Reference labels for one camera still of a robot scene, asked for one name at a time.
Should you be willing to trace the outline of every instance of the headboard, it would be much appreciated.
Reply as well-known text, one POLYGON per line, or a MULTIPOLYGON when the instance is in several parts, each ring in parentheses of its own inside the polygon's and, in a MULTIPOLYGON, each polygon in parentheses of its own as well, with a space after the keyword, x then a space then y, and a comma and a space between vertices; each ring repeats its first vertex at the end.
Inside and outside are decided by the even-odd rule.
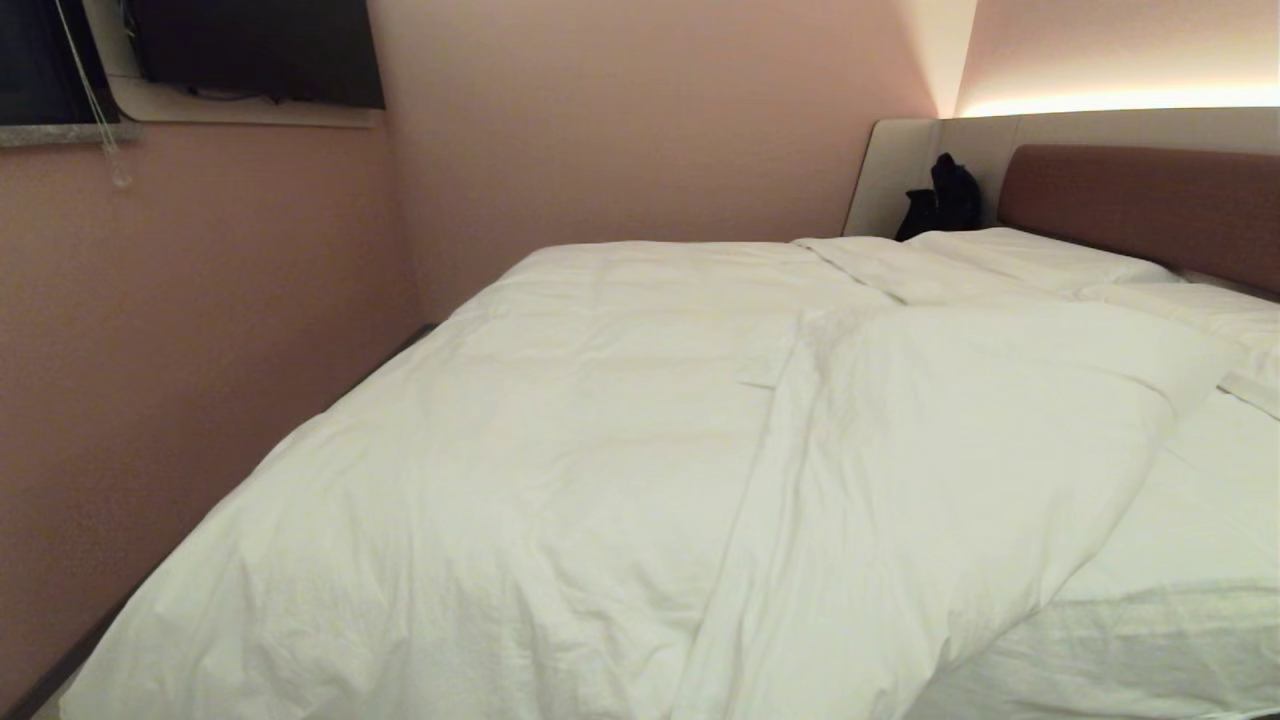
POLYGON ((1023 145, 997 218, 1280 292, 1280 155, 1023 145))
POLYGON ((844 234, 892 237, 906 191, 929 187, 929 167, 951 152, 978 178, 986 225, 1014 150, 1023 145, 1106 145, 1280 155, 1280 108, 1176 108, 995 118, 884 119, 867 146, 844 234))

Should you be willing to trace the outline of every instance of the black bag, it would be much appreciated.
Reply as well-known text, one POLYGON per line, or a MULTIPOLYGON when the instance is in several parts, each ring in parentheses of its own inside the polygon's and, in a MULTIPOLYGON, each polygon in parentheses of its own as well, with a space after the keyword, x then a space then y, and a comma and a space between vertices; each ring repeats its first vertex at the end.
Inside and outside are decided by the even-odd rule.
POLYGON ((964 165, 943 152, 929 173, 933 190, 906 193, 911 205, 893 236, 899 242, 929 231, 975 231, 982 222, 982 190, 964 165))

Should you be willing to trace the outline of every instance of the bedding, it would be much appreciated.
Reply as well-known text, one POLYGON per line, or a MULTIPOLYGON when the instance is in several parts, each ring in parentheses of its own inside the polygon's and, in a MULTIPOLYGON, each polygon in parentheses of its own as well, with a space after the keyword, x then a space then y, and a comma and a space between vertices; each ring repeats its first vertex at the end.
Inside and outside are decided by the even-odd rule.
POLYGON ((1212 284, 1094 286, 1082 300, 1111 302, 1210 332, 1247 355, 1222 389, 1280 418, 1280 304, 1212 284))
POLYGON ((1213 393, 1043 611, 934 679, 908 720, 1280 712, 1280 427, 1213 393))
POLYGON ((905 712, 1097 550, 1235 348, 996 275, 902 307, 932 260, 890 252, 535 254, 219 503, 64 717, 905 712))
POLYGON ((1070 293, 1094 284, 1181 282, 1156 263, 1014 228, 928 232, 908 245, 1051 292, 1070 293))
POLYGON ((1018 281, 883 237, 801 238, 855 281, 906 305, 945 305, 989 295, 1044 299, 1018 281))

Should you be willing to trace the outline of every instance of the window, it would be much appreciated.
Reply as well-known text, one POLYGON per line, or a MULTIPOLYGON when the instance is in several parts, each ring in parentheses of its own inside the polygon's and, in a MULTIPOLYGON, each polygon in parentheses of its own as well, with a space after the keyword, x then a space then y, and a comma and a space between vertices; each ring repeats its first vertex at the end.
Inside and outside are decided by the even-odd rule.
MULTIPOLYGON (((108 122, 119 122, 81 0, 58 0, 108 122)), ((0 0, 0 126, 92 124, 55 0, 0 0)))

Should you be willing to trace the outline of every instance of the floor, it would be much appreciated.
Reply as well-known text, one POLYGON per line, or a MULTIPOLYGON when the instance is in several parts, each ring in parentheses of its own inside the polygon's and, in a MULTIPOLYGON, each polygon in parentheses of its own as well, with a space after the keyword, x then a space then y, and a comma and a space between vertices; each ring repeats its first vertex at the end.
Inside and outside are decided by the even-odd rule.
POLYGON ((67 688, 72 687, 72 680, 76 679, 76 675, 79 675, 79 670, 77 670, 74 675, 72 675, 65 683, 63 683, 63 687, 58 688, 58 692, 54 693, 54 697, 49 698, 49 702, 46 702, 44 707, 37 710, 36 714, 31 716, 31 720, 61 720, 63 716, 61 714, 58 712, 58 700, 63 697, 63 693, 67 692, 67 688))

